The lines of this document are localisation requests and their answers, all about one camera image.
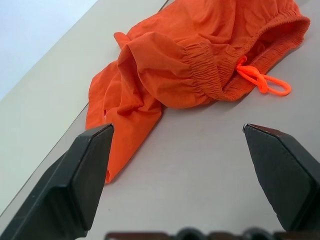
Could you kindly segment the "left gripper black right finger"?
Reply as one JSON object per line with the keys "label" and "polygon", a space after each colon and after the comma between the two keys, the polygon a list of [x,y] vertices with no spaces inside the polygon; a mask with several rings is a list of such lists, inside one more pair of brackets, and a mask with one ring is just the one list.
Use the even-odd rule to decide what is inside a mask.
{"label": "left gripper black right finger", "polygon": [[243,127],[258,182],[286,231],[320,229],[320,163],[291,135]]}

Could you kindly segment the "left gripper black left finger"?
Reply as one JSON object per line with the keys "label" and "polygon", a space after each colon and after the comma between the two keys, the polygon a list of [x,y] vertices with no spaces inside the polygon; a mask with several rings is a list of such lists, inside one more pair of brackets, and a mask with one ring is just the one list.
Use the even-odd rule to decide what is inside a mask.
{"label": "left gripper black left finger", "polygon": [[86,130],[41,176],[0,238],[76,240],[87,236],[107,175],[114,128]]}

